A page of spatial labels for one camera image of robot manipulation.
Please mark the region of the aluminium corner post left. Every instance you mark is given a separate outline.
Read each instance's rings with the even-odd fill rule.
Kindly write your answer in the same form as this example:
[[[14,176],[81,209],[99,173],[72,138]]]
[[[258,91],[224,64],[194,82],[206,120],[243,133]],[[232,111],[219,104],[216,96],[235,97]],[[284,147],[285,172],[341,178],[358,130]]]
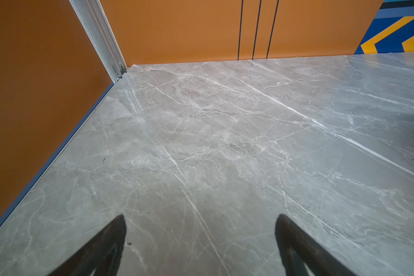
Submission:
[[[80,23],[113,83],[128,70],[100,0],[70,0]]]

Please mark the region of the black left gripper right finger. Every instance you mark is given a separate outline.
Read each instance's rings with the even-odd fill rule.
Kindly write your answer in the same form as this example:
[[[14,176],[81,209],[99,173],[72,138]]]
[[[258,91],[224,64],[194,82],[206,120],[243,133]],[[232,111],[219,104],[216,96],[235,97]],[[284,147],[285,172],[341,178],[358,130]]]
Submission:
[[[353,276],[316,240],[285,214],[276,221],[275,237],[282,265],[287,276]]]

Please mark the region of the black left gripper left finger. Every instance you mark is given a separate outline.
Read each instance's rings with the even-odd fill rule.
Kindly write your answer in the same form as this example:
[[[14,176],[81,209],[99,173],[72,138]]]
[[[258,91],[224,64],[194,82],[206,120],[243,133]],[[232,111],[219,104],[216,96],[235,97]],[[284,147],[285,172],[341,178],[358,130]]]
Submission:
[[[127,226],[123,215],[115,217],[51,276],[115,276],[119,270]]]

